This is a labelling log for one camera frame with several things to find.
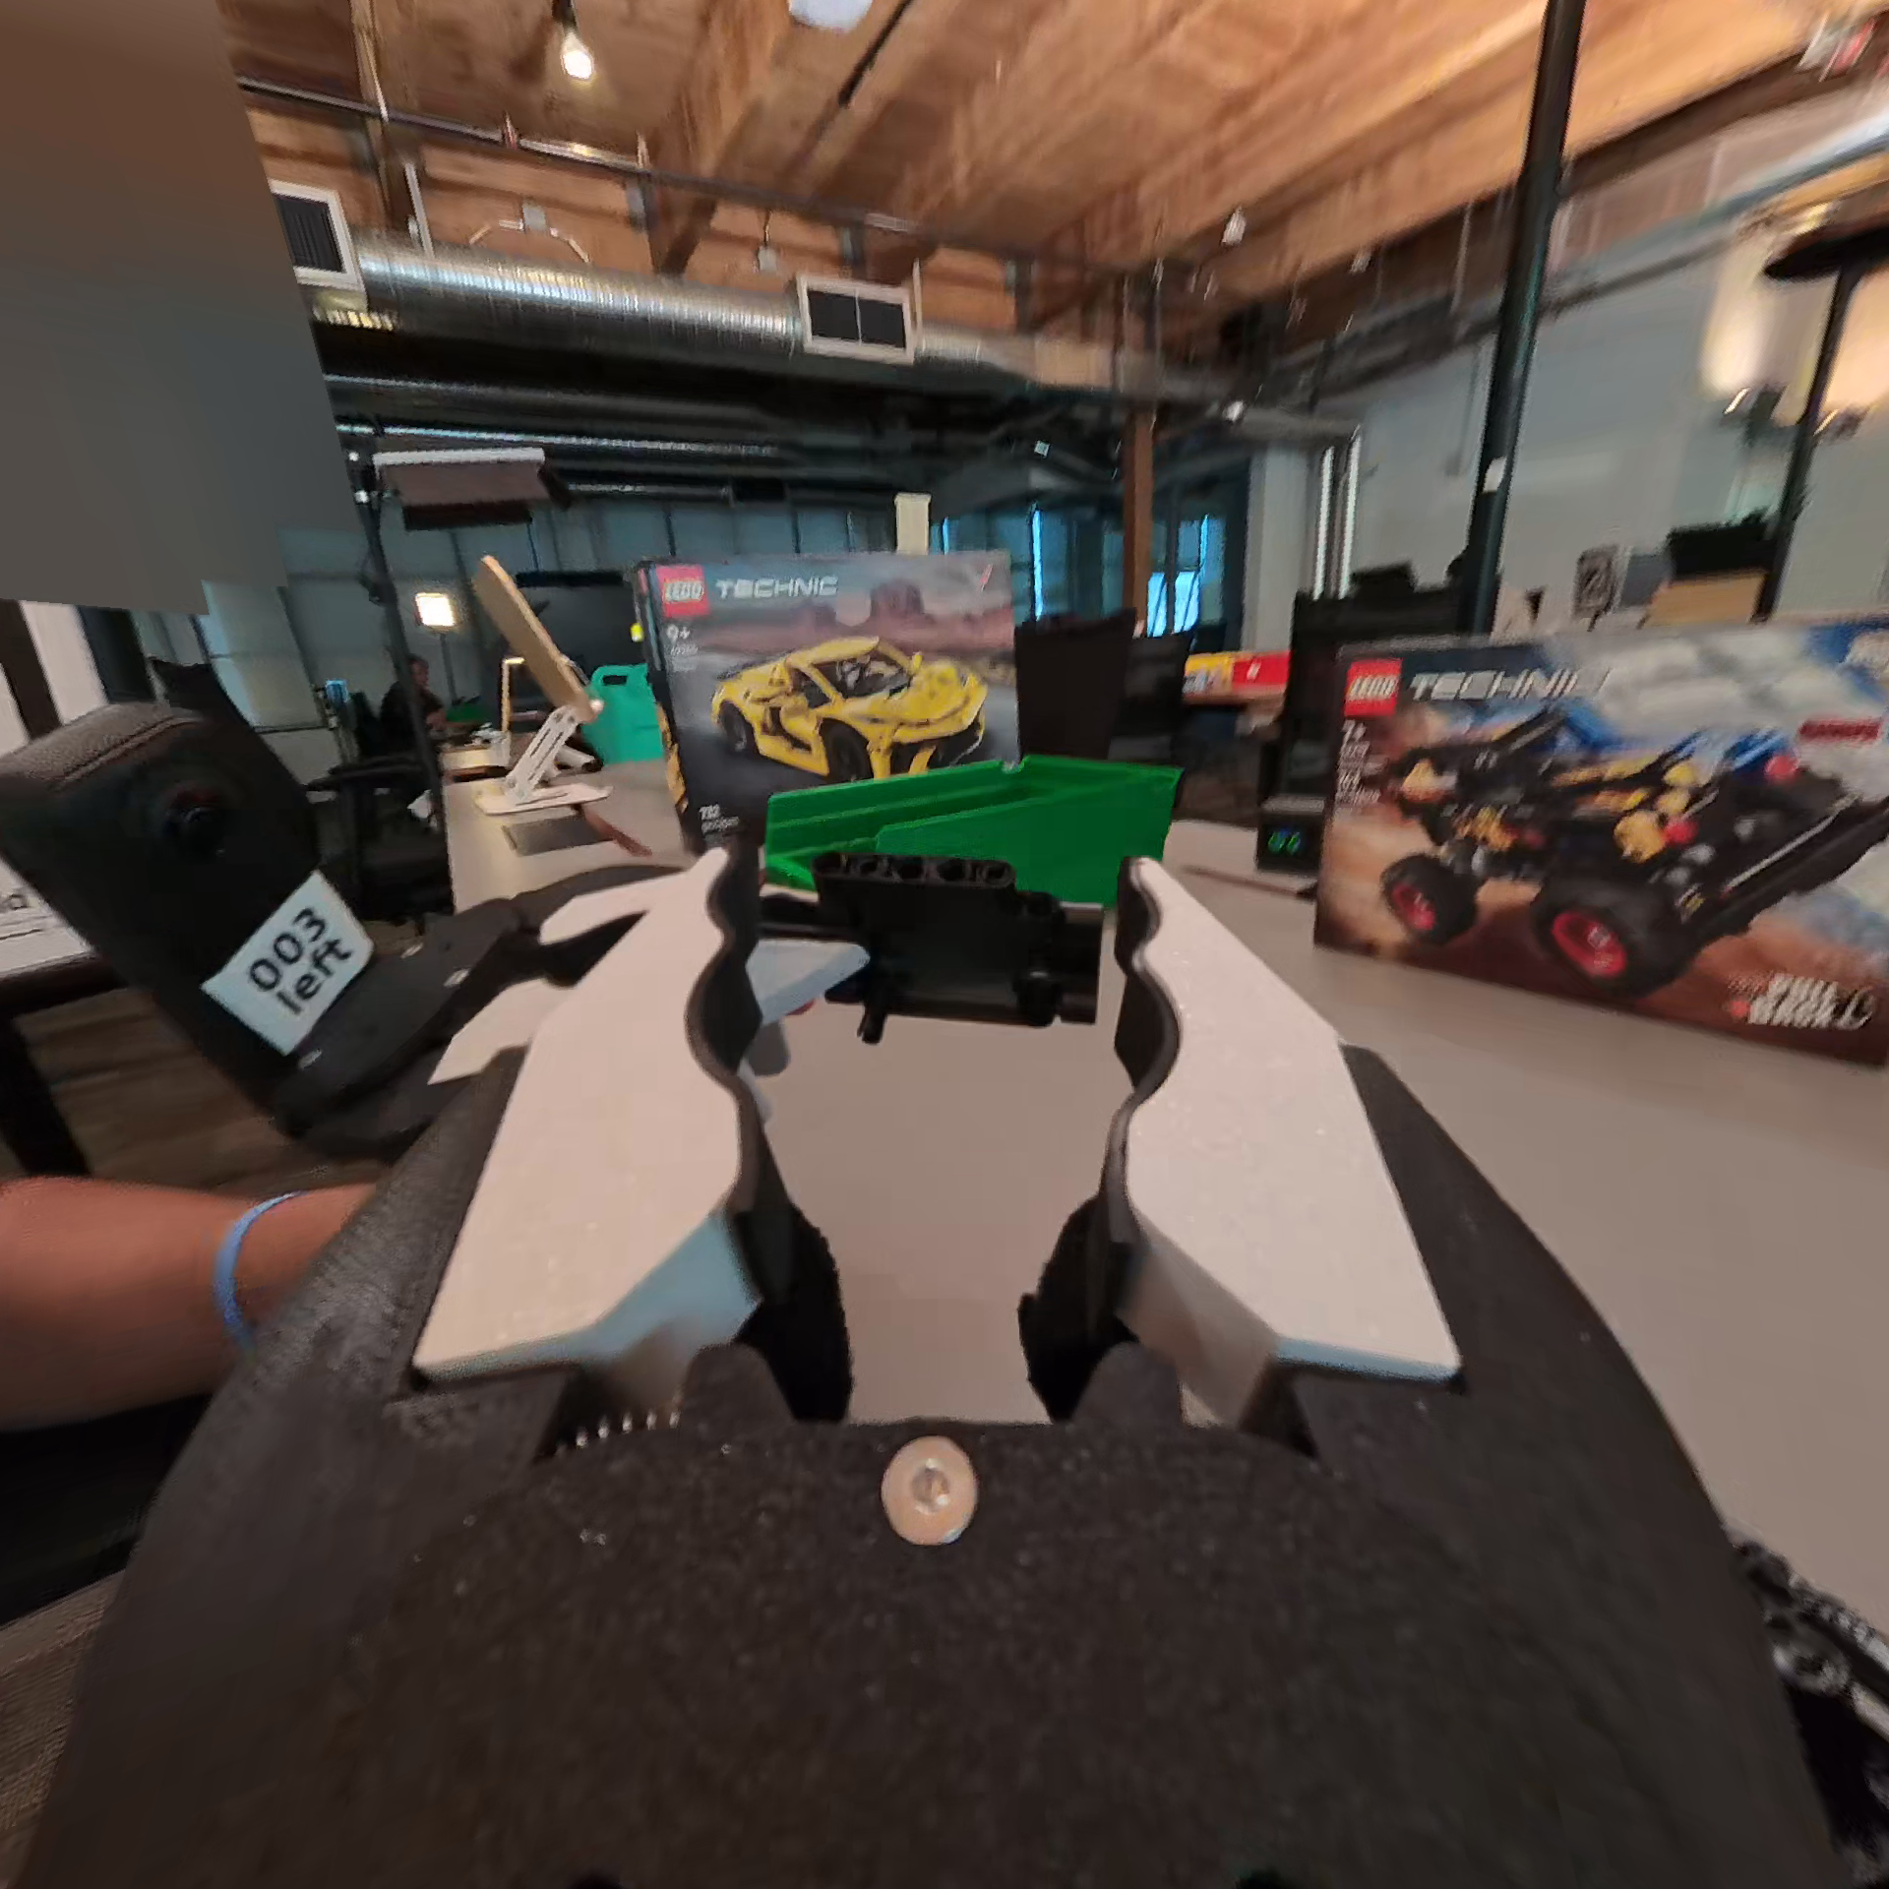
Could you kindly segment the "person's left forearm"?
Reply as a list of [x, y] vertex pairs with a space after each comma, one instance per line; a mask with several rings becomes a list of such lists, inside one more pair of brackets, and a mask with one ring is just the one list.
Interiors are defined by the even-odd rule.
[[[375, 1189], [308, 1193], [311, 1269]], [[224, 1227], [251, 1203], [107, 1179], [7, 1179], [2, 1429], [88, 1424], [216, 1390], [244, 1353], [221, 1331], [209, 1270]]]

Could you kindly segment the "green plastic container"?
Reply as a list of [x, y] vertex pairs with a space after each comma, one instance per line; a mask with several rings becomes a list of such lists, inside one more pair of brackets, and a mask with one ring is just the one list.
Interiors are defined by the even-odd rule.
[[645, 664], [601, 665], [590, 674], [597, 717], [585, 740], [603, 766], [654, 763], [668, 755], [663, 717]]

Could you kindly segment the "yellow car lego box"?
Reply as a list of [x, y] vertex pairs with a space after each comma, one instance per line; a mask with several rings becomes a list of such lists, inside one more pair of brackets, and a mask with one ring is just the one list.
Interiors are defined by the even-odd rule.
[[683, 845], [759, 841], [790, 790], [1016, 761], [1015, 587], [1002, 550], [639, 561]]

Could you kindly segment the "black lego piece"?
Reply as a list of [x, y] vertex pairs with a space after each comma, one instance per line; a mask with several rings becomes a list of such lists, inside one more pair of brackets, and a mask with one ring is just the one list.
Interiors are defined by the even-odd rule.
[[1009, 861], [820, 853], [812, 885], [826, 926], [863, 948], [863, 967], [830, 1001], [858, 1006], [867, 1044], [895, 1019], [1030, 1029], [1096, 1020], [1104, 910], [1019, 885]]

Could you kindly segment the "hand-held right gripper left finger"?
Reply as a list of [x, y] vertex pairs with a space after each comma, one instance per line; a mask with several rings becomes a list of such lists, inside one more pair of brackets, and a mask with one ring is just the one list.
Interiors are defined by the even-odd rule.
[[751, 856], [705, 853], [536, 1029], [414, 1351], [424, 1382], [573, 1367], [678, 1390], [792, 1285], [740, 1069], [762, 1027]]

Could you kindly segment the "green plastic bin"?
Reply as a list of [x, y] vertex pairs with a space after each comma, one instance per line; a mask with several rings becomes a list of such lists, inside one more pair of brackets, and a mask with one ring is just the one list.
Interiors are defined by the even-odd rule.
[[830, 853], [955, 858], [1113, 908], [1121, 861], [1165, 856], [1180, 787], [1174, 766], [1022, 757], [784, 790], [768, 803], [768, 882], [809, 893]]

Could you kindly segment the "overhead light panel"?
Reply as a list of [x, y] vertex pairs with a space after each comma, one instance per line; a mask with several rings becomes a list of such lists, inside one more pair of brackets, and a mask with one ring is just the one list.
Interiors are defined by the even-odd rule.
[[375, 452], [369, 464], [411, 532], [529, 524], [536, 512], [567, 503], [540, 446], [393, 450]]

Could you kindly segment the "black lego parts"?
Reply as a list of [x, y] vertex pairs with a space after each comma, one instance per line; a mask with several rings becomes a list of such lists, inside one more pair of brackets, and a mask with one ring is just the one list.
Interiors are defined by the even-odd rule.
[[1807, 1750], [1884, 1762], [1884, 1636], [1756, 1537], [1734, 1530], [1731, 1543]]

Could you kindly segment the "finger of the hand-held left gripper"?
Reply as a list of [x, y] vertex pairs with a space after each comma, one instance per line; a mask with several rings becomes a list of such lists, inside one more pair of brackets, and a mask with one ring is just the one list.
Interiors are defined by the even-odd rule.
[[626, 883], [575, 890], [536, 923], [538, 942], [550, 951], [610, 926], [628, 926], [668, 903], [670, 894], [685, 887], [690, 876], [690, 872], [668, 871]]
[[749, 989], [759, 1011], [745, 1055], [746, 1071], [784, 1071], [784, 1023], [869, 969], [869, 951], [849, 939], [762, 937], [746, 962]]

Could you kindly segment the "white air vent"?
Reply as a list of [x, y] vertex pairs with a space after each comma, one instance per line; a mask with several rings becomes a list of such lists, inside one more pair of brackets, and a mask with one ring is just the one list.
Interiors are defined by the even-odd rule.
[[804, 352], [855, 363], [917, 362], [922, 328], [907, 286], [800, 273], [792, 296]]
[[295, 280], [308, 290], [364, 294], [339, 194], [286, 179], [268, 181]]

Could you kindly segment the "black device with green display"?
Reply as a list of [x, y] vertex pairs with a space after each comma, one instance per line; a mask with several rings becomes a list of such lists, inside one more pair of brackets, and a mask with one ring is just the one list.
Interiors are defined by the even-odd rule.
[[1290, 882], [1292, 897], [1301, 901], [1317, 897], [1327, 805], [1318, 795], [1273, 791], [1258, 807], [1255, 871]]

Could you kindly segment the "monster truck lego box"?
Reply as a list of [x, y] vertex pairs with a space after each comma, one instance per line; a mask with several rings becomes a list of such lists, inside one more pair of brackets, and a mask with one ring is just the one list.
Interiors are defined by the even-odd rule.
[[1317, 947], [1886, 1057], [1886, 624], [1348, 639]]

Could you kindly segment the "black support pole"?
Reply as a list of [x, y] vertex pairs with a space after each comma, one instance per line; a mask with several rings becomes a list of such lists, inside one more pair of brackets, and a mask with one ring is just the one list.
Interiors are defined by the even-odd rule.
[[1541, 326], [1549, 235], [1562, 199], [1567, 132], [1576, 88], [1584, 1], [1547, 1], [1541, 27], [1524, 161], [1515, 187], [1509, 268], [1477, 446], [1477, 490], [1459, 582], [1459, 626], [1493, 636], [1500, 553], [1509, 517], [1524, 401]]

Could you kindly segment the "blue wristband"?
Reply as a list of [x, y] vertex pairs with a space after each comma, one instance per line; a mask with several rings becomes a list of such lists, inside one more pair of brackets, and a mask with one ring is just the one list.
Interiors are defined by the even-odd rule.
[[209, 1270], [211, 1302], [238, 1353], [252, 1348], [308, 1269], [304, 1227], [313, 1193], [276, 1193], [242, 1208], [224, 1227]]

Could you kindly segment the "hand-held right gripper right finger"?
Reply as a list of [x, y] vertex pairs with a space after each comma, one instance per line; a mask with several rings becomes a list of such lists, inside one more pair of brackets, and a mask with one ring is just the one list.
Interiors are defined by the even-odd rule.
[[1157, 859], [1121, 869], [1096, 1306], [1215, 1427], [1306, 1376], [1452, 1383], [1463, 1358], [1348, 1044]]

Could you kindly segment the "black office chair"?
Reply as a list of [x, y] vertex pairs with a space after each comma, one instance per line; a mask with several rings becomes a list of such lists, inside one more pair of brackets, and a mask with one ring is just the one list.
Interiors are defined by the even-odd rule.
[[369, 925], [426, 926], [452, 912], [447, 837], [421, 755], [344, 761], [307, 782], [324, 876]]

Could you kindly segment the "black floor lamp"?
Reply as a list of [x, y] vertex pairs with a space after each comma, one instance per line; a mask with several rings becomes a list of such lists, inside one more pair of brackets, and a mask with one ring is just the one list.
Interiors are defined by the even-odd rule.
[[1845, 338], [1855, 296], [1868, 276], [1886, 266], [1886, 218], [1855, 218], [1849, 222], [1822, 223], [1797, 235], [1764, 263], [1764, 279], [1780, 284], [1801, 284], [1825, 279], [1829, 311], [1807, 382], [1807, 393], [1792, 440], [1772, 550], [1758, 587], [1753, 619], [1774, 618], [1783, 599], [1783, 578], [1807, 507], [1810, 465], [1818, 440], [1824, 430], [1829, 390], [1837, 369], [1839, 348]]

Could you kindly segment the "silver ventilation duct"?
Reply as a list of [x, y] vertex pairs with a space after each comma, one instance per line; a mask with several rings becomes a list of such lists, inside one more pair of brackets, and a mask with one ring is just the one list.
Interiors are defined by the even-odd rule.
[[[819, 279], [786, 296], [585, 266], [534, 263], [473, 246], [418, 247], [351, 228], [365, 305], [426, 340], [548, 348], [614, 362], [737, 366], [809, 380], [937, 384], [1083, 397], [1125, 408], [1203, 410], [1250, 441], [1352, 440], [1357, 419], [1267, 406], [1219, 369], [1144, 348], [936, 319], [882, 284]], [[812, 296], [888, 300], [907, 316], [901, 346], [820, 340]]]

